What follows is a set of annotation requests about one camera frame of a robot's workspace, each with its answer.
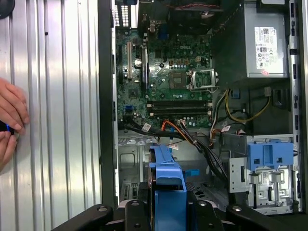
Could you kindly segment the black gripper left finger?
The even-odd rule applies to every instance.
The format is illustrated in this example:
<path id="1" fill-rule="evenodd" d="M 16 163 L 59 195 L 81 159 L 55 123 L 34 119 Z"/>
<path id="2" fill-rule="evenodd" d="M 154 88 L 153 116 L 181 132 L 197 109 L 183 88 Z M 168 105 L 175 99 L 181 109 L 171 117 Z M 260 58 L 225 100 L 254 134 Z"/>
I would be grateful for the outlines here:
<path id="1" fill-rule="evenodd" d="M 137 199 L 125 200 L 117 209 L 97 204 L 54 228 L 55 231 L 150 231 L 148 183 L 139 184 Z"/>

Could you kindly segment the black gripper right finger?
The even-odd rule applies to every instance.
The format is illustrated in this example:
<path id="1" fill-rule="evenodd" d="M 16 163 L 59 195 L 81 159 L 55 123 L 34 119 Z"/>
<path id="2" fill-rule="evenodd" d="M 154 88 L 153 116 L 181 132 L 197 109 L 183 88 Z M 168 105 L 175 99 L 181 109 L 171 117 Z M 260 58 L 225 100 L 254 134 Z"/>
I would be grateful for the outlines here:
<path id="1" fill-rule="evenodd" d="M 187 192 L 188 231 L 291 231 L 293 228 L 244 205 L 232 204 L 221 211 L 211 201 Z"/>

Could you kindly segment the person's left hand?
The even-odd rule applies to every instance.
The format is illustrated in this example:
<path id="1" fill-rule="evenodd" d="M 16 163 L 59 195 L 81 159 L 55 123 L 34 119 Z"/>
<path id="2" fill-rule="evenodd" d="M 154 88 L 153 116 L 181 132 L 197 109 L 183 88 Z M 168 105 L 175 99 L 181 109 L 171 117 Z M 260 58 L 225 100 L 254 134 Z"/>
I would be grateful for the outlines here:
<path id="1" fill-rule="evenodd" d="M 22 89 L 0 78 L 0 120 L 21 135 L 30 121 L 26 106 Z"/>

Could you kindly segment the person's right hand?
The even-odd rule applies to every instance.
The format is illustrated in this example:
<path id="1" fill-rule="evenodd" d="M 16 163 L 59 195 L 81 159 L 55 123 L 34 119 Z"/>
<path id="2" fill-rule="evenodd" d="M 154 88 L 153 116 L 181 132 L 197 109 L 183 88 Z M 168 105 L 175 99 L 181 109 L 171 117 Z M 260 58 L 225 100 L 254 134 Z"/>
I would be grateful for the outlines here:
<path id="1" fill-rule="evenodd" d="M 9 131 L 0 132 L 0 171 L 2 172 L 5 166 L 11 160 L 13 153 L 18 143 L 19 134 L 12 135 Z"/>

